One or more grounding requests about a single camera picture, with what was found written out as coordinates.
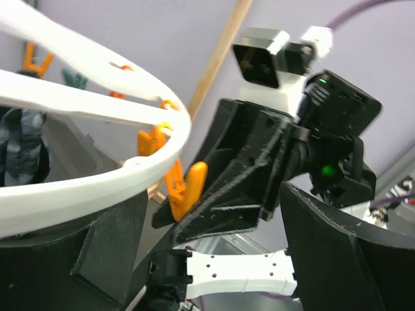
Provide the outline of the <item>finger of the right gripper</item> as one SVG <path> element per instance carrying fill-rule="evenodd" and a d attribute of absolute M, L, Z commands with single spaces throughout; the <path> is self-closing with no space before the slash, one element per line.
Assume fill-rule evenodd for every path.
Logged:
<path fill-rule="evenodd" d="M 202 195 L 180 229 L 255 227 L 278 206 L 292 117 L 251 102 L 220 100 L 195 162 L 207 165 Z"/>
<path fill-rule="evenodd" d="M 260 218 L 259 206 L 243 194 L 241 172 L 246 161 L 231 155 L 209 155 L 207 180 L 194 208 L 172 232 L 174 245 L 198 238 L 251 231 Z"/>

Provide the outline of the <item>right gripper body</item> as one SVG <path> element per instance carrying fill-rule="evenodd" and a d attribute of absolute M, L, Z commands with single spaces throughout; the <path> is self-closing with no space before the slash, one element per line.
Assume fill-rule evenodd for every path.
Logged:
<path fill-rule="evenodd" d="M 240 175 L 243 194 L 259 206 L 258 218 L 272 218 L 279 204 L 279 185 L 296 170 L 288 164 L 294 145 L 305 142 L 309 135 L 310 130 L 298 126 L 287 114 L 259 110 L 240 154 L 246 161 Z"/>

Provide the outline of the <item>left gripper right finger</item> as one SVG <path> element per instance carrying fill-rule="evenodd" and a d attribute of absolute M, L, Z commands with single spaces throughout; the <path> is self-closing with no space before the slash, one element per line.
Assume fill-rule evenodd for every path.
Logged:
<path fill-rule="evenodd" d="M 414 309 L 414 238 L 356 218 L 290 183 L 281 214 L 304 310 Z"/>

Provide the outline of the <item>dark patterned cloth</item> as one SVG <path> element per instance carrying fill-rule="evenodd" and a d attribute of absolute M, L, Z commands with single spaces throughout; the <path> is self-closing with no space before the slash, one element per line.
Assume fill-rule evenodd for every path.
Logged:
<path fill-rule="evenodd" d="M 33 109 L 1 107 L 1 186 L 43 183 L 50 172 L 43 140 L 46 114 Z"/>

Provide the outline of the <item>white round clip hanger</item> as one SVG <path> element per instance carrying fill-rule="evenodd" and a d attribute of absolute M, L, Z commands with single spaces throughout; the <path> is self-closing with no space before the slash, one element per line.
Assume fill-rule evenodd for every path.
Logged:
<path fill-rule="evenodd" d="M 179 158 L 191 120 L 178 96 L 140 66 L 49 19 L 23 1 L 1 2 L 1 30 L 37 43 L 107 95 L 1 71 L 1 111 L 44 112 L 49 179 L 1 187 L 1 236 L 33 233 L 100 212 L 145 191 Z M 123 167 L 104 155 L 71 122 L 72 116 L 130 126 L 169 125 L 169 140 L 152 155 L 135 156 Z"/>

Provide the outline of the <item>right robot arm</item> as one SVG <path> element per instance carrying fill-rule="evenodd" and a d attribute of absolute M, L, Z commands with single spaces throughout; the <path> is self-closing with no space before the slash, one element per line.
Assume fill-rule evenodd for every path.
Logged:
<path fill-rule="evenodd" d="M 302 78 L 293 103 L 271 93 L 273 107 L 252 91 L 222 99 L 195 162 L 167 174 L 153 225 L 174 224 L 173 243 L 255 228 L 273 215 L 281 184 L 302 174 L 335 207 L 373 198 L 360 134 L 380 102 L 331 71 Z"/>

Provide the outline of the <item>clear plastic bin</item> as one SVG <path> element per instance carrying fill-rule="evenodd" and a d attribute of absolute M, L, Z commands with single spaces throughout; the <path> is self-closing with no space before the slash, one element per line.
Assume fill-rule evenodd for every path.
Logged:
<path fill-rule="evenodd" d="M 65 115 L 49 114 L 43 125 L 51 170 L 46 182 L 82 178 L 118 168 L 118 162 L 102 153 Z"/>

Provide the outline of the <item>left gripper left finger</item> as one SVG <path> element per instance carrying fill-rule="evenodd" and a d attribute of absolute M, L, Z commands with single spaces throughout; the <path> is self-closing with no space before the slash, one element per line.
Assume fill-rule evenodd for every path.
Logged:
<path fill-rule="evenodd" d="M 1 309 L 124 310 L 147 202 L 1 239 Z"/>

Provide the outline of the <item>wooden rack frame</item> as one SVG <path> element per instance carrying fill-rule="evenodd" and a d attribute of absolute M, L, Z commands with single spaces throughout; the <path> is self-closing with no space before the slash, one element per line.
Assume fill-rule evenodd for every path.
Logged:
<path fill-rule="evenodd" d="M 192 98 L 189 101 L 187 110 L 194 121 L 199 109 L 202 107 L 205 97 L 216 78 L 217 73 L 228 53 L 231 43 L 237 35 L 240 26 L 242 25 L 253 0 L 237 0 L 228 18 L 220 38 L 211 53 L 209 61 L 202 73 L 198 84 L 195 88 Z"/>

